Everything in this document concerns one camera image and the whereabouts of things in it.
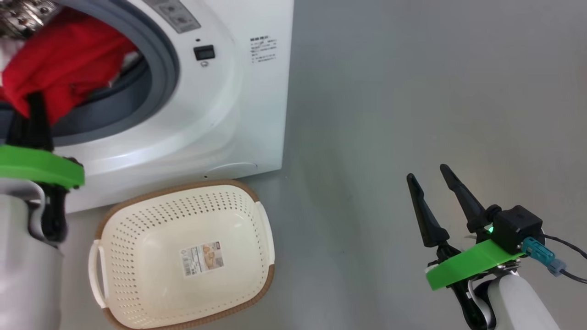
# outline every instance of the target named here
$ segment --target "white washing machine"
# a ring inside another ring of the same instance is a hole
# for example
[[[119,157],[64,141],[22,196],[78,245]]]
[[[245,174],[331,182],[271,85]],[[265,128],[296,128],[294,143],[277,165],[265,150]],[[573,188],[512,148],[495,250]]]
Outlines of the white washing machine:
[[[281,168],[293,0],[58,2],[143,55],[54,127],[55,153],[86,171],[67,212]]]

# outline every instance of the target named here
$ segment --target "printed label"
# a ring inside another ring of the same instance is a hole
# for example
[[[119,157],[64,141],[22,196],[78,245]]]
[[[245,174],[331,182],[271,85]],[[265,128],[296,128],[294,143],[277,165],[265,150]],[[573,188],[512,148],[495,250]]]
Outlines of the printed label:
[[[224,267],[220,242],[211,242],[181,250],[184,276],[194,276]]]
[[[262,63],[277,58],[277,39],[270,36],[251,38],[251,62]]]

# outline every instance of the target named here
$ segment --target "gray floor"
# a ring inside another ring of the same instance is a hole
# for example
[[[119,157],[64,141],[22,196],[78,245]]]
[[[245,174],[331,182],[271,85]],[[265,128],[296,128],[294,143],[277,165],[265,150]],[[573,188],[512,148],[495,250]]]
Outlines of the gray floor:
[[[522,204],[585,245],[587,2],[298,0],[283,170],[246,178],[266,205],[275,281],[200,329],[466,329],[432,292],[405,176],[451,242],[472,241],[438,165],[485,205]],[[62,330],[111,329],[86,258],[105,209],[70,217]],[[551,244],[569,270],[587,262]],[[521,274],[561,329],[585,329],[587,286],[531,260]]]

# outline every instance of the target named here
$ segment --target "blue connector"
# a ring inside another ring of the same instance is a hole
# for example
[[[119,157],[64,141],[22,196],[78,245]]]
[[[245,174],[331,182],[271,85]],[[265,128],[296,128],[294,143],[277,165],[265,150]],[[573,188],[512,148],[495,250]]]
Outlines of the blue connector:
[[[538,260],[544,266],[548,266],[554,259],[554,253],[532,237],[526,237],[522,242],[522,252],[532,259]]]
[[[530,258],[538,260],[554,276],[560,276],[561,270],[566,269],[566,264],[556,259],[554,252],[532,237],[527,237],[522,242],[522,252]]]

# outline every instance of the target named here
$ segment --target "green bracket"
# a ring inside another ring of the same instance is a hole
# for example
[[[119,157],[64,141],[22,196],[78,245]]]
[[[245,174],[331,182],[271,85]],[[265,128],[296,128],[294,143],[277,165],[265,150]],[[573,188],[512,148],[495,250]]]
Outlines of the green bracket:
[[[432,290],[438,290],[514,260],[521,255],[523,253],[511,255],[492,240],[487,240],[442,262],[430,270],[426,278]]]
[[[57,184],[65,189],[85,183],[83,167],[48,151],[0,146],[0,177]]]

